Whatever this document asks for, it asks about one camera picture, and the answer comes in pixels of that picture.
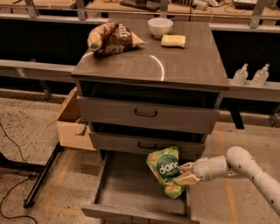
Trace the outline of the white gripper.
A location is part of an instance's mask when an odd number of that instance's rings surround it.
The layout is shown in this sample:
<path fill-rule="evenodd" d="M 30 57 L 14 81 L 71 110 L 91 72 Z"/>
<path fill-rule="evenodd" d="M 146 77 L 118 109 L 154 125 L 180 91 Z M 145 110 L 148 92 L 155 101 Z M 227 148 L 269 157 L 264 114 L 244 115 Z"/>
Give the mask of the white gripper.
<path fill-rule="evenodd" d="M 224 177 L 228 173 L 228 162 L 224 156 L 203 157 L 195 163 L 182 164 L 179 169 L 181 173 L 173 181 L 181 186 L 189 186 L 195 185 L 199 181 L 208 182 Z"/>

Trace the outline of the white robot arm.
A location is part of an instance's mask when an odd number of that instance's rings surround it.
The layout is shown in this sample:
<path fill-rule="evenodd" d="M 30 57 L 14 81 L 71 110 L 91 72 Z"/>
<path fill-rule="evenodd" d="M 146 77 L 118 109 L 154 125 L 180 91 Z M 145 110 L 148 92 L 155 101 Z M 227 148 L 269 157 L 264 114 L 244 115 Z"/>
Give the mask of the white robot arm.
<path fill-rule="evenodd" d="M 280 183 L 265 172 L 253 156 L 240 146 L 227 150 L 225 156 L 203 157 L 179 167 L 180 175 L 173 181 L 181 186 L 209 182 L 217 178 L 249 179 L 273 210 L 280 215 Z"/>

